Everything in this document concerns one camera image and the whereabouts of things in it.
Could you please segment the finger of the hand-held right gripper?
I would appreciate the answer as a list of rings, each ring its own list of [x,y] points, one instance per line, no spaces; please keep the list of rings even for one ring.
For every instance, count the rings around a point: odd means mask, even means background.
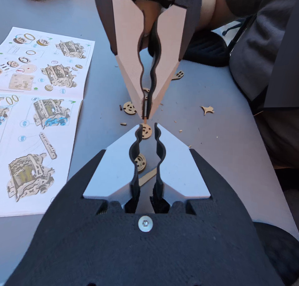
[[[112,0],[116,60],[131,101],[141,119],[144,118],[144,93],[141,82],[144,67],[140,61],[140,44],[144,35],[144,14],[132,0]]]
[[[179,65],[186,9],[172,5],[162,12],[153,27],[155,45],[151,69],[152,86],[147,103],[147,118],[152,118]]]

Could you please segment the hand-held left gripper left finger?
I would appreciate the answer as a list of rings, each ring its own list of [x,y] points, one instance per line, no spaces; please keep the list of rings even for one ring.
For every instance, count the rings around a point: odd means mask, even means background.
[[[140,153],[142,132],[142,125],[136,125],[107,147],[83,193],[84,198],[117,201],[126,213],[136,212],[140,187],[135,159]]]

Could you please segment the white instruction booklet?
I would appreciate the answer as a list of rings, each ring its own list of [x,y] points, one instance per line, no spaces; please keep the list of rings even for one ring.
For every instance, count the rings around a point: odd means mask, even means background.
[[[95,42],[13,27],[0,56],[0,217],[43,214],[65,185]]]

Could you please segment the person's dark trousers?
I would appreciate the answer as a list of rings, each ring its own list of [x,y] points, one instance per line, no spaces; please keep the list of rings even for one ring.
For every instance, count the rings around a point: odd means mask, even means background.
[[[299,110],[263,111],[254,117],[298,227]]]

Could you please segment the person's right hand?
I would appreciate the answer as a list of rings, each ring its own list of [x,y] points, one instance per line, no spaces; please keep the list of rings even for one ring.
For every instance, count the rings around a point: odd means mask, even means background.
[[[140,10],[144,11],[144,37],[147,37],[152,29],[154,22],[161,12],[162,6],[160,3],[152,0],[136,0],[135,4],[139,7]]]

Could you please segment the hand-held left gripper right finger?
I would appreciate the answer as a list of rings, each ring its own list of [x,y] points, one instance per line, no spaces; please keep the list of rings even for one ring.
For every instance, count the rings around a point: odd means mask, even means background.
[[[174,202],[210,198],[210,192],[187,145],[155,123],[157,165],[151,196],[155,213],[168,213]]]

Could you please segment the black metal leg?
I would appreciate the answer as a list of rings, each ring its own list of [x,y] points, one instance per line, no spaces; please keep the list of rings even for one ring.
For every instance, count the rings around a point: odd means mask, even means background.
[[[255,19],[256,19],[256,14],[250,15],[244,19],[244,21],[242,22],[236,35],[234,36],[234,38],[230,41],[229,45],[227,46],[227,49],[228,49],[228,52],[230,55],[231,55],[231,52],[232,52],[234,46],[236,45],[237,41],[240,39],[242,34],[245,32],[245,30],[252,25],[252,23],[255,21]]]

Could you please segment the slotted wooden disc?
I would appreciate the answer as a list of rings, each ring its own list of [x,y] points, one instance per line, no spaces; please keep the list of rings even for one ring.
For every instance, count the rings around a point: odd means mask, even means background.
[[[152,128],[145,123],[142,123],[142,139],[148,139],[152,135]]]

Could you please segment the notched wooden disc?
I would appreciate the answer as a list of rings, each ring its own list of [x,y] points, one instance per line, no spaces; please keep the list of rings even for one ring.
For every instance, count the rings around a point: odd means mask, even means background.
[[[128,101],[123,105],[123,110],[129,115],[136,114],[136,109],[134,108],[133,103],[131,101]]]

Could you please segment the grey desk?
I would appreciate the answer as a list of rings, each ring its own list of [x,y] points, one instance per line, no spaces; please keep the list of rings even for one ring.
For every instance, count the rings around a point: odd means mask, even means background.
[[[94,0],[1,0],[1,42],[11,28],[95,41],[84,90],[69,178],[100,150],[142,121],[119,105],[129,95],[100,22]],[[254,221],[276,225],[298,238],[247,101],[228,68],[181,61],[150,125],[160,123],[191,145],[231,185]],[[200,106],[214,108],[207,113]]]

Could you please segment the black quilted wrist rest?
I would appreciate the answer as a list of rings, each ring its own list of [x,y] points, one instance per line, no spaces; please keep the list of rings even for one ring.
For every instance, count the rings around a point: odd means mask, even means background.
[[[230,54],[220,35],[201,30],[193,34],[183,59],[213,67],[225,67],[229,65]]]

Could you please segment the long wooden sliver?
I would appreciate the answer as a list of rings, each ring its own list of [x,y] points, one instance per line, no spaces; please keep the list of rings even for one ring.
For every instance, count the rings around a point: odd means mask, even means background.
[[[139,178],[139,186],[142,187],[146,182],[152,179],[157,174],[157,168],[154,168],[152,171],[148,172],[144,176]]]

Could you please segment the assembled wooden wheel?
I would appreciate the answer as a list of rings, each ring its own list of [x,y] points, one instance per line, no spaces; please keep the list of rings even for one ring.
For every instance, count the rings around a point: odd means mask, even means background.
[[[145,167],[146,167],[146,159],[145,156],[143,154],[139,154],[136,159],[135,159],[135,163],[137,165],[137,170],[138,173],[141,173],[144,171]]]

